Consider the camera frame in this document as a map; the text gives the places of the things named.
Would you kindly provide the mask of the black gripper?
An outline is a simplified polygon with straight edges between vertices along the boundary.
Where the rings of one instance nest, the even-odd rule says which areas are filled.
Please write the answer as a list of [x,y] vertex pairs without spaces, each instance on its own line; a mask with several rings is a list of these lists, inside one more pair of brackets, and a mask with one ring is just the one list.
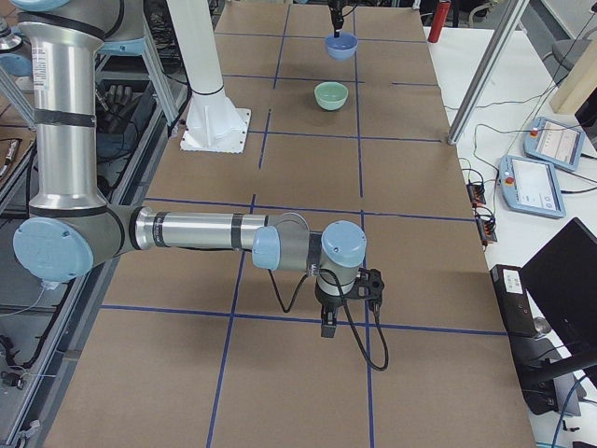
[[337,328],[338,310],[342,306],[342,298],[334,280],[328,282],[324,275],[319,275],[315,284],[315,296],[321,304],[321,336],[333,338]]
[[327,6],[330,10],[330,16],[333,26],[333,36],[338,38],[341,31],[341,19],[343,18],[343,9],[346,7],[345,0],[328,0]]

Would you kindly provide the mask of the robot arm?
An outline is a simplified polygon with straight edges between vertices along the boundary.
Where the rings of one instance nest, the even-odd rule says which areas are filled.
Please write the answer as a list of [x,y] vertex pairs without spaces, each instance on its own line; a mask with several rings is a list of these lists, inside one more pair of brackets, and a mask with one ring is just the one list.
[[65,283],[133,250],[247,252],[258,268],[314,276],[322,335],[332,337],[337,311],[375,287],[362,266],[364,232],[345,220],[312,231],[295,213],[173,213],[109,203],[97,186],[95,58],[104,46],[144,38],[143,5],[20,1],[18,9],[32,45],[39,179],[30,217],[13,237],[20,264]]

